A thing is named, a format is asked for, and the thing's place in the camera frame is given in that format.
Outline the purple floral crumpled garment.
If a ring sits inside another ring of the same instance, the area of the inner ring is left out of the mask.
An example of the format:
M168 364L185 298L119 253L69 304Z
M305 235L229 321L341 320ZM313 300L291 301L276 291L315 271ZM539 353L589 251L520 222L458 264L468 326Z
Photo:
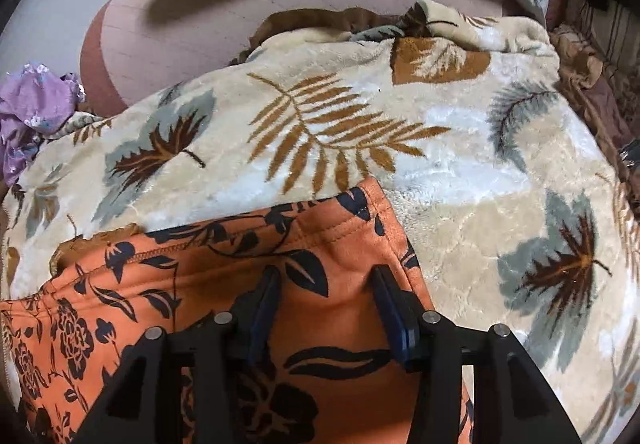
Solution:
M27 63L1 82L1 180L17 183L39 151L85 101L75 73L58 76L47 65Z

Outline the cream leaf pattern blanket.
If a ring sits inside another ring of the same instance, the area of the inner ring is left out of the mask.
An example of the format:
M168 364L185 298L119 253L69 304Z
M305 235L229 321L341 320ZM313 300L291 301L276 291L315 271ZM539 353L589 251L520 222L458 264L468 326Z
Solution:
M288 30L245 61L48 142L4 195L1 305L65 250L277 205L372 179L434 310L508 326L578 443L639 438L639 224L564 96L551 37L525 18L419 0L395 27ZM1 438L18 416L1 341Z

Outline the brown striped bedding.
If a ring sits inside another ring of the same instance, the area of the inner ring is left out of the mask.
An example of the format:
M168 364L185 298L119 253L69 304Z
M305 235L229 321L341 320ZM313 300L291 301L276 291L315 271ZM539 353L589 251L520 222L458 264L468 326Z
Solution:
M614 0L604 10L568 0L550 37L560 56L561 90L638 215L639 17Z

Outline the orange black floral garment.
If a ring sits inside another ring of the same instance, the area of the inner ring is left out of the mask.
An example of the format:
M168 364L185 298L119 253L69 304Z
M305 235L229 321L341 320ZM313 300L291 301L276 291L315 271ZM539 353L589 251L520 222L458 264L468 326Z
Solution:
M369 281L377 265L430 303L418 256L372 179L333 198L65 250L49 282L1 305L18 416L39 441L70 442L147 329L182 331L276 270L282 297L267 349L235 387L246 438L405 442L419 380L388 347Z

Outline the pink brown mattress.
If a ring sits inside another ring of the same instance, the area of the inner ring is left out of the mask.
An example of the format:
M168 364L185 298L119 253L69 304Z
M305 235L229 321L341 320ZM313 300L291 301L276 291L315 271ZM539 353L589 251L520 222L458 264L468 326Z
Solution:
M88 29L80 76L93 111L112 116L156 90L225 67L275 13L321 9L329 26L360 30L375 16L404 13L415 1L109 0ZM470 15L531 16L515 0L436 1ZM549 0L544 23L558 3Z

